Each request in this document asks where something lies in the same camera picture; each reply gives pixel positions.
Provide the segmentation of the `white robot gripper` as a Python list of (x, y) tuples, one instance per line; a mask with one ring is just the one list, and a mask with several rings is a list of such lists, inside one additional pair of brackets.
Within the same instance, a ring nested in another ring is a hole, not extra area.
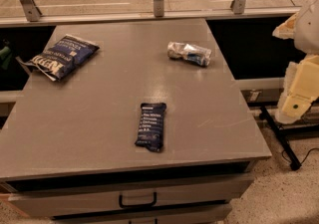
[[(309, 0), (297, 13), (277, 26), (272, 36), (293, 39), (297, 49), (319, 53), (319, 0)], [(302, 118), (319, 98), (319, 56), (307, 55), (300, 63), (290, 62), (283, 81), (283, 92), (275, 118), (290, 124)]]

